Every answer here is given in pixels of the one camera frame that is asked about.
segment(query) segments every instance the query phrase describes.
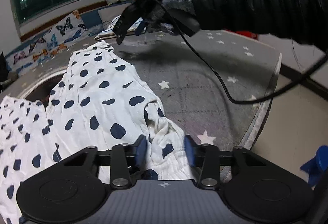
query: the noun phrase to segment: pillow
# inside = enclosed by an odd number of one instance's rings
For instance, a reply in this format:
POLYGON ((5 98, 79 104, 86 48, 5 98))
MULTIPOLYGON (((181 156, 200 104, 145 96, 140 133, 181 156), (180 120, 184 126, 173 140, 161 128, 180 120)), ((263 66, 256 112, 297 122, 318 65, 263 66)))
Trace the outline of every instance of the pillow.
POLYGON ((78 10, 63 18, 44 35, 51 57, 87 37, 89 31, 78 10))
POLYGON ((101 10, 98 10, 98 14, 101 18, 101 22, 103 24, 104 29, 108 27, 108 25, 117 15, 121 15, 125 8, 129 5, 131 5, 131 3, 122 4, 114 7, 106 7, 101 10))

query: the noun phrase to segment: gray textured surface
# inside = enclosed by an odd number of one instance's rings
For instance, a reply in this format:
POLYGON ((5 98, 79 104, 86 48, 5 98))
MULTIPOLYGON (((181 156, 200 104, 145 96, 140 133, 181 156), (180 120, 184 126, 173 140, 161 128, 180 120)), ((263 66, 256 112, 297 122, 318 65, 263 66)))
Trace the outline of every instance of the gray textured surface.
MULTIPOLYGON (((211 31, 213 39, 209 39, 207 33, 200 31, 188 40, 218 71, 235 99, 261 97, 274 90, 277 80, 273 76, 280 68, 279 53, 275 49, 225 31, 220 31, 221 35, 211 31), (247 51, 254 56, 247 56, 247 51), (238 81, 228 82, 229 76, 238 81)), ((146 33, 139 37, 127 36, 121 45, 117 45, 115 39, 106 41, 112 44, 118 56, 135 66, 140 78, 163 102, 165 115, 196 143, 200 143, 197 135, 206 130, 208 136, 216 137, 214 144, 221 150, 231 150, 235 145, 251 147, 262 124, 256 121, 263 119, 268 103, 261 107, 230 103, 214 74, 181 43, 181 37, 146 33), (160 89, 158 83, 162 80, 169 82, 170 89, 160 89)), ((73 51, 93 43, 92 37, 87 38, 23 75, 1 93, 0 100, 6 94, 18 96, 40 78, 66 67, 73 51)))

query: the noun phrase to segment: black cable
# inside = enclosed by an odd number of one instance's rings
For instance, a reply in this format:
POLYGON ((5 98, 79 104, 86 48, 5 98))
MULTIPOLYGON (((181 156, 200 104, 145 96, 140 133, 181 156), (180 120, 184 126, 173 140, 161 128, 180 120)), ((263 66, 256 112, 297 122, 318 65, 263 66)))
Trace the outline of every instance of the black cable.
POLYGON ((186 38, 184 37, 183 33, 181 32, 179 26, 177 25, 176 21, 174 20, 174 18, 170 15, 170 13, 168 12, 168 10, 161 4, 161 2, 159 2, 158 0, 154 0, 156 1, 157 4, 160 5, 160 7, 167 13, 167 15, 169 16, 170 20, 172 21, 173 25, 175 26, 175 28, 177 28, 180 36, 182 37, 182 39, 185 41, 185 43, 187 44, 187 46, 196 54, 196 56, 198 56, 210 69, 211 71, 215 74, 215 76, 218 78, 218 80, 220 81, 224 92, 226 93, 228 99, 230 100, 231 103, 237 104, 237 105, 253 105, 256 103, 262 103, 264 101, 273 99, 279 95, 282 95, 283 93, 289 91, 290 89, 294 88, 296 85, 300 84, 301 82, 303 82, 304 80, 308 79, 310 77, 311 74, 313 74, 314 72, 316 72, 319 68, 321 68, 328 60, 328 50, 325 52, 325 55, 320 58, 318 60, 318 62, 316 64, 314 64, 311 68, 309 68, 306 72, 304 72, 302 74, 302 76, 296 80, 293 81, 289 84, 287 84, 286 86, 284 86, 283 88, 279 89, 276 92, 273 92, 270 95, 264 96, 262 98, 258 98, 255 100, 235 100, 232 98, 232 96, 230 95, 228 88, 226 87, 224 81, 222 80, 221 76, 216 72, 216 70, 206 61, 206 59, 204 59, 186 40, 186 38))

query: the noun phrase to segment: white cloth with navy dots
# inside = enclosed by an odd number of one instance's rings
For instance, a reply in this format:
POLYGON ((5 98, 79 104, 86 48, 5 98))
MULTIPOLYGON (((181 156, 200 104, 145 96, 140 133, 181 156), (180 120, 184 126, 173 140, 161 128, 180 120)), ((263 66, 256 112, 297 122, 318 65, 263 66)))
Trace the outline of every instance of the white cloth with navy dots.
MULTIPOLYGON (((41 102, 5 97, 0 108, 0 214, 7 224, 24 222, 16 203, 21 181, 81 149, 133 144, 147 137, 142 178, 193 178, 184 151, 184 133, 164 115, 160 99, 134 66, 98 42, 72 54, 63 79, 41 102)), ((109 183, 110 167, 99 179, 109 183)))

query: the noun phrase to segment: jacket sleeve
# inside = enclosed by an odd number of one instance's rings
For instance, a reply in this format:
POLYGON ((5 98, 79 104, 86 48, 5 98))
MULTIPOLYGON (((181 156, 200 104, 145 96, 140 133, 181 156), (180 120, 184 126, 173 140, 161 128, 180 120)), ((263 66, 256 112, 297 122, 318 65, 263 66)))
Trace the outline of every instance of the jacket sleeve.
POLYGON ((328 0, 193 0, 203 30, 250 31, 327 49, 328 0))

